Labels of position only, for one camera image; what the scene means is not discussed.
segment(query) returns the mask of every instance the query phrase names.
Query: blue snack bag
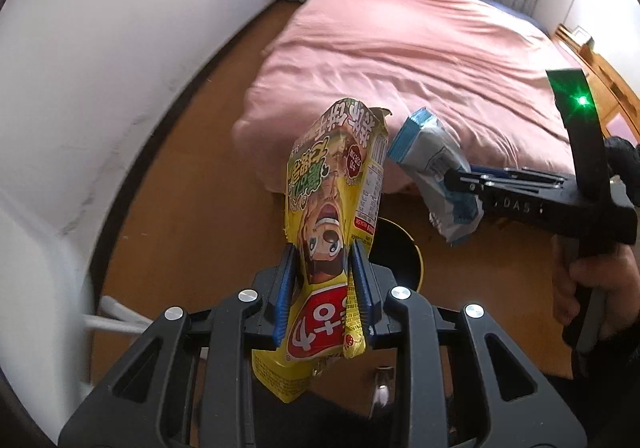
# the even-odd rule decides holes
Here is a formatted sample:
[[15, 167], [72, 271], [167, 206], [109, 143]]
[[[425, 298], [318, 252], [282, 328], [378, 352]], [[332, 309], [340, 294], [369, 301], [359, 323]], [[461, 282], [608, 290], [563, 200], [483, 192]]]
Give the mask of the blue snack bag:
[[449, 191], [444, 184], [447, 170], [470, 172], [469, 163], [455, 139], [426, 108], [407, 118], [388, 157], [414, 180], [431, 224], [447, 243], [462, 243], [476, 230], [483, 215], [481, 201], [473, 194]]

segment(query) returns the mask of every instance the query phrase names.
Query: white pipe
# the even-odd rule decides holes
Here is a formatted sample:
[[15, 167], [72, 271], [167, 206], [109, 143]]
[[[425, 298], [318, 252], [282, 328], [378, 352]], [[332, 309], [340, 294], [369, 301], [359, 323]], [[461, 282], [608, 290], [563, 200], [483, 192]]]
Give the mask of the white pipe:
[[123, 320], [125, 322], [142, 323], [145, 325], [151, 325], [153, 323], [153, 320], [150, 318], [136, 313], [134, 310], [121, 304], [113, 297], [101, 297], [100, 303], [98, 304], [98, 310], [102, 311], [102, 313], [108, 317], [117, 318], [118, 320]]
[[86, 397], [91, 394], [94, 386], [91, 383], [84, 383], [84, 381], [80, 381], [80, 399], [84, 401]]
[[105, 318], [104, 316], [94, 316], [92, 314], [82, 315], [84, 327], [91, 330], [108, 331], [112, 333], [141, 335], [148, 326], [140, 323], [123, 322]]

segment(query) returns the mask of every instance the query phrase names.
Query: silver screw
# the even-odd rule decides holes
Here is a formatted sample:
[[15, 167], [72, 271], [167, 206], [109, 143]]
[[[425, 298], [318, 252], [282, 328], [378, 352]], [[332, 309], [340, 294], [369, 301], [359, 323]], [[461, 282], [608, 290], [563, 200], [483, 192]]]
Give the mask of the silver screw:
[[465, 313], [471, 318], [481, 318], [482, 315], [484, 315], [484, 309], [482, 309], [482, 306], [477, 303], [470, 303], [465, 307]]
[[258, 292], [253, 289], [243, 289], [238, 293], [238, 300], [241, 302], [252, 302], [258, 298]]
[[391, 295], [398, 300], [406, 300], [411, 296], [411, 290], [402, 285], [396, 285], [396, 287], [391, 290]]
[[171, 320], [171, 321], [182, 318], [183, 314], [184, 314], [184, 311], [182, 310], [181, 307], [178, 307], [177, 305], [174, 305], [173, 307], [170, 307], [169, 309], [164, 311], [164, 317], [167, 320]]

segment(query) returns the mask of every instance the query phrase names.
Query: person's hand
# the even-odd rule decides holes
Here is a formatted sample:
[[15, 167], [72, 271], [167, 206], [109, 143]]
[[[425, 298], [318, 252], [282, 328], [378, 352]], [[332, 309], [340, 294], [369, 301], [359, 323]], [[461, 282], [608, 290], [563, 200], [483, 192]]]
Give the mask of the person's hand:
[[640, 274], [631, 247], [618, 244], [609, 255], [577, 259], [569, 270], [564, 267], [562, 245], [555, 235], [552, 240], [554, 318], [569, 325], [580, 313], [575, 299], [577, 284], [600, 287], [607, 291], [607, 309], [600, 339], [631, 327], [640, 317]]

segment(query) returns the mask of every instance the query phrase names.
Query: pink bedsheet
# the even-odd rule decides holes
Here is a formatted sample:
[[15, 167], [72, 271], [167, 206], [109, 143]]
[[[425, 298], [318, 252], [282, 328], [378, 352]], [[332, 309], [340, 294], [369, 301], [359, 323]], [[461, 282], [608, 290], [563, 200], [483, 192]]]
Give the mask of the pink bedsheet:
[[[265, 50], [233, 137], [283, 192], [293, 142], [346, 96], [386, 107], [390, 139], [426, 106], [470, 163], [573, 172], [545, 69], [569, 67], [526, 21], [477, 0], [308, 0]], [[385, 165], [383, 189], [412, 181]]]

